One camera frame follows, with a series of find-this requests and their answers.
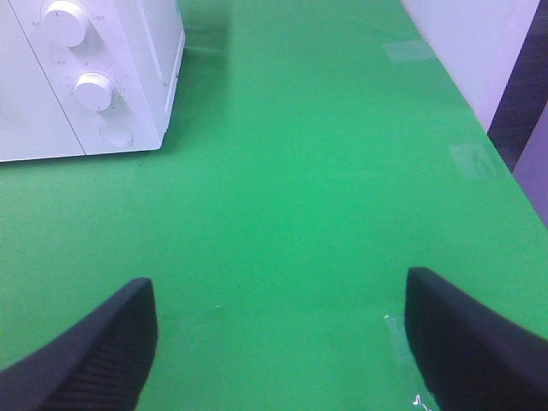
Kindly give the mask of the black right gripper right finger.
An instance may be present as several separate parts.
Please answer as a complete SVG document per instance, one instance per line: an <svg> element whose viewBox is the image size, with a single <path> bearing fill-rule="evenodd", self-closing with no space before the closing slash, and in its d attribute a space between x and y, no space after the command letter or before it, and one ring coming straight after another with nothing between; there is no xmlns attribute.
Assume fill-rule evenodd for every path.
<svg viewBox="0 0 548 411"><path fill-rule="evenodd" d="M408 270L404 328L442 410L545 410L547 341L425 267Z"/></svg>

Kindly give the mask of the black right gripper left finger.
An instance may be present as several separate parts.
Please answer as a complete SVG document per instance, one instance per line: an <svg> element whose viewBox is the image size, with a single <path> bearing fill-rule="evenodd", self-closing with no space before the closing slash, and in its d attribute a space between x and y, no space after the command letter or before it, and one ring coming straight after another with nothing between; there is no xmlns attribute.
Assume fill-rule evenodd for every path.
<svg viewBox="0 0 548 411"><path fill-rule="evenodd" d="M3 410L134 410L158 344L152 280L136 278L1 372Z"/></svg>

